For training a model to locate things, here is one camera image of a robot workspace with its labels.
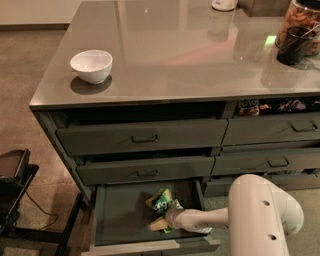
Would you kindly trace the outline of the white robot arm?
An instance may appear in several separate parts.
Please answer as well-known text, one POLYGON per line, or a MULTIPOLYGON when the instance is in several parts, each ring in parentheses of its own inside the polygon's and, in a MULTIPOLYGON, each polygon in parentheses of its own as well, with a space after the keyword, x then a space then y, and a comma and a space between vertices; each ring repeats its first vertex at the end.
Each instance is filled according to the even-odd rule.
POLYGON ((298 233, 304 223, 303 209, 294 197, 254 174, 233 181, 226 208, 185 209, 167 187, 146 205, 157 213, 148 225, 151 231, 207 234, 216 225, 228 227, 231 256, 290 256, 286 237, 298 233))

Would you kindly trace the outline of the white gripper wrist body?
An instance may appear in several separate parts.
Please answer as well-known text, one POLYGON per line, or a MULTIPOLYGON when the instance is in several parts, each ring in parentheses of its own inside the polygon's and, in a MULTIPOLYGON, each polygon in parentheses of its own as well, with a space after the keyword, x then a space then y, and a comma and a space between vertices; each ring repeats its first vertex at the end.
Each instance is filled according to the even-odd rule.
POLYGON ((212 230, 208 222, 208 214, 196 209, 173 207, 167 211, 165 220, 170 227, 188 232, 208 234, 212 230))

